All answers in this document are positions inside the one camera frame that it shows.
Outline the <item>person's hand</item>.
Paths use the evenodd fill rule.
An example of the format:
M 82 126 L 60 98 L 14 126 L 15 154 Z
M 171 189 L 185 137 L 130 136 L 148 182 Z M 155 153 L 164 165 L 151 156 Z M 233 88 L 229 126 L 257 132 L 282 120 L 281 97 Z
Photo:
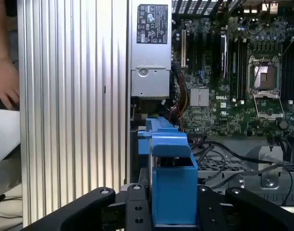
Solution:
M 0 99 L 7 109 L 19 103 L 19 75 L 9 59 L 0 59 Z

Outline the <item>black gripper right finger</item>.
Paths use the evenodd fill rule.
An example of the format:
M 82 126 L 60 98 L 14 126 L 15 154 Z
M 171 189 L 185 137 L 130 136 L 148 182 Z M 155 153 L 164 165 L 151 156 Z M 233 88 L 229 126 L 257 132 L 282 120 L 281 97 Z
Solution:
M 294 231 L 294 214 L 239 187 L 198 185 L 198 231 Z

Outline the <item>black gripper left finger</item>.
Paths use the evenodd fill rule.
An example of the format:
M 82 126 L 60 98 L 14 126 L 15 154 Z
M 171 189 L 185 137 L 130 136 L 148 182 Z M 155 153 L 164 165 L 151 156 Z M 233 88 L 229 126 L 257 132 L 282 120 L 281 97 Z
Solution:
M 150 231 L 145 187 L 132 184 L 116 193 L 99 187 L 23 228 L 25 231 Z

